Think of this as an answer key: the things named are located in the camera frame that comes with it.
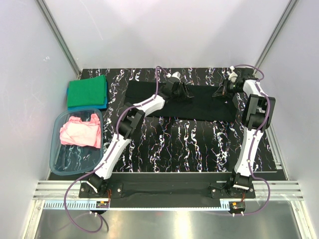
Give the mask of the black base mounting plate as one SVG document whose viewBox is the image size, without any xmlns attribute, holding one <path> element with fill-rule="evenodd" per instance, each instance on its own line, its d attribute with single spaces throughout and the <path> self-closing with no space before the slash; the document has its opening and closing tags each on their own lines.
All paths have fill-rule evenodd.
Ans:
<svg viewBox="0 0 319 239">
<path fill-rule="evenodd" d="M 247 190 L 231 187 L 231 173 L 113 173 L 110 179 L 98 180 L 95 176 L 83 179 L 79 197 L 102 198 L 108 195 L 123 198 L 131 195 L 163 196 L 194 195 L 213 199 L 256 198 L 252 180 L 244 180 Z"/>
</svg>

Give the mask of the black t shirt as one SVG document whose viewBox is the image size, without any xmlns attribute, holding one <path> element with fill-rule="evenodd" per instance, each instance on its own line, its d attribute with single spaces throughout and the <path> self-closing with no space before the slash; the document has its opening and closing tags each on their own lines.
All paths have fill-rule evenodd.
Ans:
<svg viewBox="0 0 319 239">
<path fill-rule="evenodd" d="M 238 112 L 230 98 L 213 98 L 217 90 L 214 86 L 187 86 L 194 97 L 190 100 L 170 100 L 152 117 L 171 117 L 182 120 L 235 121 Z M 136 104 L 151 97 L 156 90 L 155 82 L 130 81 L 125 93 L 124 102 Z"/>
</svg>

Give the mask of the clear blue plastic bin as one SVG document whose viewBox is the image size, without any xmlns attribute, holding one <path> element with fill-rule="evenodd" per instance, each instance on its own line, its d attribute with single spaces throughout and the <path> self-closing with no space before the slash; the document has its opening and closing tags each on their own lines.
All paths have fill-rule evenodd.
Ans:
<svg viewBox="0 0 319 239">
<path fill-rule="evenodd" d="M 101 148 L 90 146 L 62 145 L 60 129 L 69 121 L 71 116 L 80 117 L 82 121 L 89 121 L 91 114 L 97 114 L 101 122 Z M 71 110 L 60 114 L 54 123 L 51 149 L 50 169 L 56 175 L 73 175 L 91 171 L 103 156 L 103 117 L 95 108 Z"/>
</svg>

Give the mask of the folded green t shirt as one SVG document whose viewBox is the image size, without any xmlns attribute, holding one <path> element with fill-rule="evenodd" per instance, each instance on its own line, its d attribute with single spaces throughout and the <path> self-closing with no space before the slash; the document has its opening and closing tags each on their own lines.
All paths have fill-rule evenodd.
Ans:
<svg viewBox="0 0 319 239">
<path fill-rule="evenodd" d="M 104 75 L 69 82 L 67 106 L 81 107 L 103 105 L 106 98 L 106 78 Z"/>
</svg>

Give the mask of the pink t shirt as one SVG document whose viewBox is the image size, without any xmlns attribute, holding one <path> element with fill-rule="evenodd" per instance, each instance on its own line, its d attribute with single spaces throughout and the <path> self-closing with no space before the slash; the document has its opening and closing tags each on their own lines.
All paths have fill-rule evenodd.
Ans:
<svg viewBox="0 0 319 239">
<path fill-rule="evenodd" d="M 62 145 L 90 146 L 101 148 L 101 122 L 97 114 L 91 114 L 89 121 L 71 116 L 60 129 Z"/>
</svg>

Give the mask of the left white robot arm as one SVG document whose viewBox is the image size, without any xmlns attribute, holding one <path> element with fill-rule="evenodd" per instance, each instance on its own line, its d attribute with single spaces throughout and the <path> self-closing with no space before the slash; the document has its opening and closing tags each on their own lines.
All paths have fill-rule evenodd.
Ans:
<svg viewBox="0 0 319 239">
<path fill-rule="evenodd" d="M 186 101 L 193 97 L 185 83 L 173 78 L 163 86 L 156 87 L 156 92 L 146 100 L 135 104 L 126 103 L 107 151 L 86 180 L 90 191 L 96 197 L 103 197 L 107 193 L 108 185 L 105 181 L 111 177 L 115 164 L 133 136 L 140 132 L 146 116 L 161 110 L 169 100 Z"/>
</svg>

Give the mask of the aluminium frame post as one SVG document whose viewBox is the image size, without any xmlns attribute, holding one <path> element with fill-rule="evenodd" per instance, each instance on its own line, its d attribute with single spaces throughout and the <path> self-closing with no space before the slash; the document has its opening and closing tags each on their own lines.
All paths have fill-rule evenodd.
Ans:
<svg viewBox="0 0 319 239">
<path fill-rule="evenodd" d="M 281 31 L 284 29 L 286 23 L 289 20 L 289 17 L 292 15 L 292 13 L 293 13 L 294 9 L 296 8 L 296 6 L 298 5 L 298 3 L 299 3 L 299 0 L 289 0 L 288 1 L 283 13 L 281 14 L 278 22 L 275 25 L 275 28 L 273 29 L 266 45 L 264 46 L 257 62 L 255 63 L 255 67 L 257 67 L 258 69 L 261 69 L 261 66 L 262 66 L 266 56 L 270 52 L 272 46 L 276 42 Z"/>
<path fill-rule="evenodd" d="M 59 44 L 64 56 L 66 57 L 69 65 L 71 66 L 73 72 L 75 73 L 76 77 L 79 78 L 81 75 L 82 70 L 79 68 L 78 64 L 75 61 L 62 33 L 56 23 L 46 1 L 44 0 L 35 0 L 37 6 L 39 7 L 42 15 L 44 16 L 49 28 L 51 29 L 57 43 Z"/>
</svg>

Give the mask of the folded blue t shirt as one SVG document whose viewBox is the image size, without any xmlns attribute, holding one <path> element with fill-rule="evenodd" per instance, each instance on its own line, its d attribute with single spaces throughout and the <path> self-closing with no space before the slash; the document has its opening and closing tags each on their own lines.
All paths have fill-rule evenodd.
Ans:
<svg viewBox="0 0 319 239">
<path fill-rule="evenodd" d="M 81 109 L 88 109 L 88 108 L 95 108 L 99 110 L 105 110 L 108 107 L 108 83 L 105 84 L 105 98 L 104 103 L 102 105 L 88 105 L 88 106 L 77 106 L 77 107 L 68 107 L 69 111 L 71 110 L 81 110 Z"/>
</svg>

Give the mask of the right aluminium frame post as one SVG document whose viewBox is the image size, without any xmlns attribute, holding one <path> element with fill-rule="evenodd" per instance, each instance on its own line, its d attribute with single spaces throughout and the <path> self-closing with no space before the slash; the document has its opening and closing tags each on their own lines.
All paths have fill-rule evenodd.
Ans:
<svg viewBox="0 0 319 239">
<path fill-rule="evenodd" d="M 272 46 L 276 42 L 281 31 L 284 29 L 286 23 L 289 20 L 289 17 L 292 15 L 292 13 L 293 13 L 294 9 L 296 8 L 296 6 L 298 5 L 298 3 L 299 3 L 299 0 L 289 0 L 288 1 L 283 13 L 281 14 L 278 22 L 275 25 L 275 28 L 273 29 L 266 45 L 264 46 L 257 62 L 255 63 L 255 67 L 257 67 L 258 69 L 261 69 L 261 66 L 262 66 L 266 56 L 270 52 Z"/>
</svg>

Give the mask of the left aluminium frame post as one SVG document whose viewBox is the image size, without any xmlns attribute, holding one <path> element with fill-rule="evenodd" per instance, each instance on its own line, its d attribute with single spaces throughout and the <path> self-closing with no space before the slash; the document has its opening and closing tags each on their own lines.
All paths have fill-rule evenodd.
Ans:
<svg viewBox="0 0 319 239">
<path fill-rule="evenodd" d="M 69 65 L 71 66 L 73 72 L 75 73 L 76 77 L 79 78 L 81 75 L 82 70 L 79 68 L 78 64 L 75 61 L 62 33 L 56 23 L 46 1 L 44 0 L 35 0 L 37 6 L 39 7 L 42 15 L 44 16 L 49 28 L 51 29 L 57 43 L 59 44 L 64 56 L 66 57 Z"/>
</svg>

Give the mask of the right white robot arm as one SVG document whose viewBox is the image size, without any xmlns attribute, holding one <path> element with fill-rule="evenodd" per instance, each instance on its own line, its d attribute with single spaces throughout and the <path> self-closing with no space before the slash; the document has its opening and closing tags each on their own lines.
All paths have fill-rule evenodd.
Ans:
<svg viewBox="0 0 319 239">
<path fill-rule="evenodd" d="M 225 191 L 234 198 L 249 192 L 252 187 L 257 149 L 265 130 L 270 126 L 276 103 L 275 98 L 268 96 L 262 90 L 256 78 L 236 82 L 224 80 L 213 97 L 231 98 L 235 93 L 245 93 L 248 101 L 242 115 L 244 133 L 241 151 L 232 175 L 225 185 Z"/>
</svg>

